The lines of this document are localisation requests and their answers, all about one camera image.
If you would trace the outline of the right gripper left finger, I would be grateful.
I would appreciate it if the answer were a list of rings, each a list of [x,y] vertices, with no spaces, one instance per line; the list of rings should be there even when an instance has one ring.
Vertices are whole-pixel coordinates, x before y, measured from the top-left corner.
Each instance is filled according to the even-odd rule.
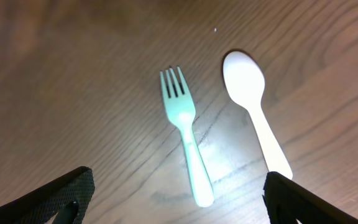
[[[0,207],[0,223],[81,224],[94,194],[93,171],[78,167]]]

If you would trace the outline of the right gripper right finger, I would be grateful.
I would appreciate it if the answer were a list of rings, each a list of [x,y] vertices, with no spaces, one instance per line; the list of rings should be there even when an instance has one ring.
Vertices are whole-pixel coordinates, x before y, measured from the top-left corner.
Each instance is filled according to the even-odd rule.
[[[358,219],[278,172],[267,173],[263,200],[271,224],[358,224]]]

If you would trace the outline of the white plastic spoon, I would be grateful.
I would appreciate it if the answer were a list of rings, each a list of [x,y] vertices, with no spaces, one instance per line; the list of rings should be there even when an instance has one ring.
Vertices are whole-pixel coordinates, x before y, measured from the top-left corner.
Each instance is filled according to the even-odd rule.
[[[292,179],[291,167],[262,109],[265,78],[260,67],[244,52],[232,51],[223,60],[223,77],[232,101],[250,115],[268,171]]]

